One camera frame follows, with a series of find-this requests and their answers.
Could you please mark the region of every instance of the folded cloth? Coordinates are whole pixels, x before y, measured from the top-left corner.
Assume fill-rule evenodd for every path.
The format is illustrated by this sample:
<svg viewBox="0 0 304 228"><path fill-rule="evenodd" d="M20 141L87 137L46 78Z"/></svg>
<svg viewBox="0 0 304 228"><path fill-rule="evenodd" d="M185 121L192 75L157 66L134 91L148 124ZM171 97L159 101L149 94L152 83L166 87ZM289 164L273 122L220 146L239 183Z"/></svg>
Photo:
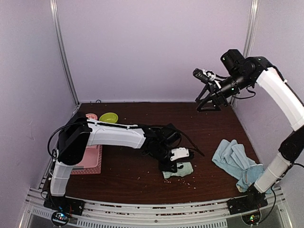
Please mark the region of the folded cloth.
<svg viewBox="0 0 304 228"><path fill-rule="evenodd" d="M184 177L191 173L193 173L193 168L190 162L177 163L177 172L162 172L164 179L168 179L171 176Z"/></svg>
<svg viewBox="0 0 304 228"><path fill-rule="evenodd" d="M237 189L240 192L247 191L248 187L264 172L263 165L256 164L254 160L248 158L244 146L238 144L236 140L229 142L223 139L215 151L212 161L238 179Z"/></svg>

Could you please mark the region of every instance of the white wall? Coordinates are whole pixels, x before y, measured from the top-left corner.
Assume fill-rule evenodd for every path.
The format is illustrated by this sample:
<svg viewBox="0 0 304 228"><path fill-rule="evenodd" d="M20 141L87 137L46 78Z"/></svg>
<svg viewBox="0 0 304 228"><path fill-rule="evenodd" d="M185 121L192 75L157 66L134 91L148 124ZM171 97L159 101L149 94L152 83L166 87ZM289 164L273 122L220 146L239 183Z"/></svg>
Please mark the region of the white wall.
<svg viewBox="0 0 304 228"><path fill-rule="evenodd" d="M80 101L194 101L195 68L244 47L249 0L59 0Z"/></svg>
<svg viewBox="0 0 304 228"><path fill-rule="evenodd" d="M16 227L49 156L50 134L74 110L49 0L0 0L0 227Z"/></svg>
<svg viewBox="0 0 304 228"><path fill-rule="evenodd" d="M304 100L304 1L262 0L251 56L265 56ZM291 133L283 112L261 88L255 98L237 101L236 113L260 160L268 165ZM298 161L304 163L302 154ZM281 182L297 228L304 227L304 170L293 167Z"/></svg>

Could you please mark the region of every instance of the yellow-green bowl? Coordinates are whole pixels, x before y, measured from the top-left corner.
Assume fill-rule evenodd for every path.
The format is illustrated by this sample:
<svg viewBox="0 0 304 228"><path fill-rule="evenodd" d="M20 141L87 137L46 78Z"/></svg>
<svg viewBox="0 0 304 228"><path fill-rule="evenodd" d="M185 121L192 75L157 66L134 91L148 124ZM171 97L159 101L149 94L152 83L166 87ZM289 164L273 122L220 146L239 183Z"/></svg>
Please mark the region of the yellow-green bowl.
<svg viewBox="0 0 304 228"><path fill-rule="evenodd" d="M115 124L118 122L118 115L116 113L105 113L99 118L99 121Z"/></svg>

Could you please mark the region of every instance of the vertical metal pole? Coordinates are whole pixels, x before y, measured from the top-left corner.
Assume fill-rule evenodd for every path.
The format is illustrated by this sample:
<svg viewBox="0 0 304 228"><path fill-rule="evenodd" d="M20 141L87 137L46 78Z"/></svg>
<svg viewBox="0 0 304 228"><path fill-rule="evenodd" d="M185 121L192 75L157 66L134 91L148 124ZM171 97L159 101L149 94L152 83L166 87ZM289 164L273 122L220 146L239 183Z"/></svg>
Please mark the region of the vertical metal pole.
<svg viewBox="0 0 304 228"><path fill-rule="evenodd" d="M62 39L61 28L60 28L60 23L59 23L59 15L58 15L58 10L57 10L57 0L50 0L50 5L51 5L51 12L52 12L53 22L54 22L54 26L55 26L55 31L56 31L56 35L57 35L57 41L58 41L58 45L59 45L61 61L62 61L65 75L66 75L67 83L68 83L69 89L71 91L75 105L79 105L79 100L78 100L78 97L76 94L76 90L75 90L74 83L72 80L70 68L69 68L68 62L67 62L66 51L65 51L65 48L63 45L63 39Z"/></svg>
<svg viewBox="0 0 304 228"><path fill-rule="evenodd" d="M249 21L248 21L248 28L247 28L247 35L244 45L244 51L243 56L247 58L250 54L250 51L253 46L254 37L256 34L257 29L257 14L258 14L258 7L260 4L260 0L252 0L251 1L251 10L249 15ZM234 106L235 104L235 98L231 98L231 105Z"/></svg>

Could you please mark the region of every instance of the dark wooden table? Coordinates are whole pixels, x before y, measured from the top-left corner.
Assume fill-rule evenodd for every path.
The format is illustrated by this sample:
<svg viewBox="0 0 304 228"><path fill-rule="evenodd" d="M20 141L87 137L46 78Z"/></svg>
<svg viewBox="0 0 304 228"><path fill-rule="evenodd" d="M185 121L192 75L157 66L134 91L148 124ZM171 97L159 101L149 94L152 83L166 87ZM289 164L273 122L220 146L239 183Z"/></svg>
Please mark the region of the dark wooden table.
<svg viewBox="0 0 304 228"><path fill-rule="evenodd" d="M66 195L115 203L163 204L217 200L239 196L237 180L218 168L211 158L222 139L236 139L249 158L258 158L230 107L221 112L198 113L194 103L82 104L80 111L100 117L115 112L121 124L168 124L184 131L205 153L195 154L194 172L164 180L157 160L140 150L104 146L99 175L71 176ZM181 146L190 147L184 138Z"/></svg>

